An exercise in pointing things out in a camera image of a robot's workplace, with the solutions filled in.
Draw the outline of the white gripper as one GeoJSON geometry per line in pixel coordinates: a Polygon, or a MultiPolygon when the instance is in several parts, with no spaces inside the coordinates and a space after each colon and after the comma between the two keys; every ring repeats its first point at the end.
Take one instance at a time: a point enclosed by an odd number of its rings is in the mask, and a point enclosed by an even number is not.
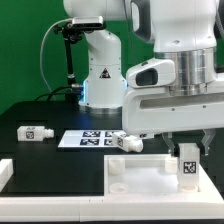
{"type": "Polygon", "coordinates": [[[129,88],[122,109],[122,128],[130,135],[162,134],[168,153],[175,145],[169,133],[204,129],[205,155],[216,131],[224,127],[224,93],[169,97],[165,88],[129,88]]]}

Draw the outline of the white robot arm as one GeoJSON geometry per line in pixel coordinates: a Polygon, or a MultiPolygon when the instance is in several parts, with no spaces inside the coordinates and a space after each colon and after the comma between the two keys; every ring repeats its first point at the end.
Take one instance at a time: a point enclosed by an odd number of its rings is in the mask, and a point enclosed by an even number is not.
{"type": "Polygon", "coordinates": [[[89,44],[89,74],[81,107],[119,108],[120,149],[139,152],[157,134],[203,130],[208,146],[224,127],[224,73],[215,70],[221,0],[63,0],[89,44]],[[106,21],[129,19],[135,35],[154,46],[153,58],[120,74],[120,40],[106,21]]]}

